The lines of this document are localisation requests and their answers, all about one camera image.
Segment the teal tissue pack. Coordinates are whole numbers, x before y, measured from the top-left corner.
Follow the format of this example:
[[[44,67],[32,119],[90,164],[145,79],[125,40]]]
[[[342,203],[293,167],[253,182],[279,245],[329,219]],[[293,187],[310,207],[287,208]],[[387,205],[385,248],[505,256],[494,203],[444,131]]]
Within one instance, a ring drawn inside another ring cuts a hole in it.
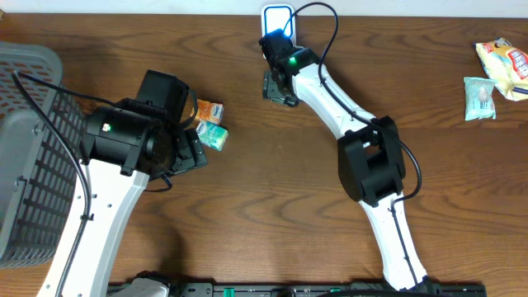
[[[222,150],[229,136],[225,128],[206,120],[200,121],[196,132],[202,144],[217,151]]]

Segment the orange tissue pack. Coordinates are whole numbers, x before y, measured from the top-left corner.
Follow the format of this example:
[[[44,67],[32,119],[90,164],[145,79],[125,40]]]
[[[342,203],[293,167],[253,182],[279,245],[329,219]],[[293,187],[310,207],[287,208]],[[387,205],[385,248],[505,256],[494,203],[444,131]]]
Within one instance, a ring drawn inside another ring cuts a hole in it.
[[[205,120],[219,125],[224,114],[224,105],[210,101],[197,100],[197,108],[191,109],[191,116],[195,120]]]

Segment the teal snack pack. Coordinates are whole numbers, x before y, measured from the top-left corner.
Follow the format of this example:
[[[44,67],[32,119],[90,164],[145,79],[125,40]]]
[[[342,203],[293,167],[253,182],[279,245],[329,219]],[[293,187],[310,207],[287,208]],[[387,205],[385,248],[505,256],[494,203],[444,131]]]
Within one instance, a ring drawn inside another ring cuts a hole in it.
[[[464,77],[465,120],[496,119],[493,89],[496,80]]]

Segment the large yellow snack bag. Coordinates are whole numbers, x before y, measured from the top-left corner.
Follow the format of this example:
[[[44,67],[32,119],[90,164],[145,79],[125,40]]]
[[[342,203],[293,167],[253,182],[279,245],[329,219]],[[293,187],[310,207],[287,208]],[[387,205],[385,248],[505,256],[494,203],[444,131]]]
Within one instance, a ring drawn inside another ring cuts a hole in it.
[[[527,99],[527,54],[500,37],[474,45],[484,72],[510,101]]]

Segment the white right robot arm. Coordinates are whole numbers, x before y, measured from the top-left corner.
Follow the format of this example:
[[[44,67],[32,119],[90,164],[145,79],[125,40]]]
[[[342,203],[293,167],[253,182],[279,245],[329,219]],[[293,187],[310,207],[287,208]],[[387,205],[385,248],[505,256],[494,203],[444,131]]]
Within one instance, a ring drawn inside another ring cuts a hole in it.
[[[387,283],[415,290],[427,272],[413,245],[403,202],[408,147],[395,122],[356,104],[332,79],[322,58],[293,45],[281,29],[259,41],[271,79],[285,104],[306,103],[337,139],[338,176],[345,192],[365,211],[373,229]]]

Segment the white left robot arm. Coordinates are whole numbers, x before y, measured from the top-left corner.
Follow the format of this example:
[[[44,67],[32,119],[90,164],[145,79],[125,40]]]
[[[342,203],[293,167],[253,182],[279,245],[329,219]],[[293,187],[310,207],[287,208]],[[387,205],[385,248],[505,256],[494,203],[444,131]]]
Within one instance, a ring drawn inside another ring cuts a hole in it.
[[[73,203],[39,294],[104,296],[130,214],[151,181],[204,167],[192,117],[196,94],[176,76],[149,70],[136,98],[86,118]]]

